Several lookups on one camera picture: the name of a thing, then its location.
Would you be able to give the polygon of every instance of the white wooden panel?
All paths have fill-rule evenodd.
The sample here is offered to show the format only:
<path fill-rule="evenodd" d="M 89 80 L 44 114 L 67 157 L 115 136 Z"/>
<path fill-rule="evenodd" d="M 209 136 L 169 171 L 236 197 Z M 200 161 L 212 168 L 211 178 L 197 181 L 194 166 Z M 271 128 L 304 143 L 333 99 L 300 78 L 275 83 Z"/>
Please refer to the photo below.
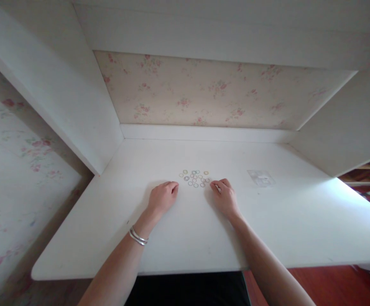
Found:
<path fill-rule="evenodd" d="M 75 5 L 94 50 L 359 70 L 370 34 L 241 24 Z"/>
<path fill-rule="evenodd" d="M 246 268 L 234 231 L 212 206 L 212 191 L 188 186 L 179 177 L 184 169 L 228 178 L 241 212 L 286 267 L 370 263 L 370 203 L 289 145 L 125 139 L 52 238 L 32 277 L 93 277 L 137 220 L 150 190 L 167 180 L 179 182 L 178 199 L 152 232 L 140 274 Z M 258 188 L 248 169 L 268 170 L 276 185 Z"/>
<path fill-rule="evenodd" d="M 289 143 L 297 132 L 230 127 L 120 124 L 124 138 Z"/>
<path fill-rule="evenodd" d="M 291 145 L 331 176 L 370 161 L 370 68 L 358 72 Z"/>
<path fill-rule="evenodd" d="M 0 1 L 0 71 L 86 166 L 101 174 L 123 136 L 73 6 Z"/>
<path fill-rule="evenodd" d="M 370 0 L 287 2 L 280 2 L 280 0 L 72 0 L 72 2 L 231 23 L 370 33 Z"/>

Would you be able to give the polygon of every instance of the wooden floor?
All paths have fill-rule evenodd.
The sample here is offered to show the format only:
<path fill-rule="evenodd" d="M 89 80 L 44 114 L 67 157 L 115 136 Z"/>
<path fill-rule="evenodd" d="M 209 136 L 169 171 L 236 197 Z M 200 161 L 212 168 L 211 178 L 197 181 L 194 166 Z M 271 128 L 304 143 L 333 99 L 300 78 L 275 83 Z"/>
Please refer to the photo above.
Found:
<path fill-rule="evenodd" d="M 357 266 L 289 269 L 317 306 L 370 306 L 370 273 Z M 268 306 L 250 271 L 244 272 L 252 306 Z"/>

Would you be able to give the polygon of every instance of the bangle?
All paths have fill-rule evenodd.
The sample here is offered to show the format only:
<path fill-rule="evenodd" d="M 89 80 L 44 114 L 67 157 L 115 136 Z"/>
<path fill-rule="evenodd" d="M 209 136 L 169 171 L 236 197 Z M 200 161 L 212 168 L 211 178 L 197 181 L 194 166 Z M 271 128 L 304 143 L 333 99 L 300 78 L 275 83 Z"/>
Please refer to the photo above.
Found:
<path fill-rule="evenodd" d="M 134 230 L 134 227 L 130 228 L 130 236 L 141 245 L 146 245 L 148 242 L 148 239 L 143 239 L 140 236 L 138 236 L 138 234 Z"/>

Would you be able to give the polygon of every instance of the right hand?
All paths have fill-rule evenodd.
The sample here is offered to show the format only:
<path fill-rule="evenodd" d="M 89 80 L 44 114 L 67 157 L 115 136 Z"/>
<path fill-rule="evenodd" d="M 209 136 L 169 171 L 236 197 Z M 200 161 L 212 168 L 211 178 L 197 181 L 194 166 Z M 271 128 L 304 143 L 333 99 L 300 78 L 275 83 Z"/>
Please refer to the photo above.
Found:
<path fill-rule="evenodd" d="M 212 181 L 211 188 L 216 207 L 226 218 L 232 219 L 242 216 L 237 206 L 236 192 L 227 178 L 223 178 L 220 181 Z"/>

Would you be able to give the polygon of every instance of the desk surface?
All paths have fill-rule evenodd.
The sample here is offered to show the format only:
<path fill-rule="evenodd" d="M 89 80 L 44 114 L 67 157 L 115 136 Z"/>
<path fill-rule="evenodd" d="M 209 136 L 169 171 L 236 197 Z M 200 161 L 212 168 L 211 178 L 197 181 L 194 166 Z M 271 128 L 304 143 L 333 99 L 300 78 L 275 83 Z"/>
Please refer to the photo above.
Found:
<path fill-rule="evenodd" d="M 148 202 L 150 190 L 178 181 L 176 204 L 145 247 L 140 274 L 247 268 L 212 191 L 189 186 L 183 170 L 228 178 L 249 224 L 286 267 L 370 263 L 370 203 L 289 145 L 126 139 L 95 177 L 32 270 L 35 280 L 92 278 Z M 271 188 L 247 170 L 266 170 Z"/>

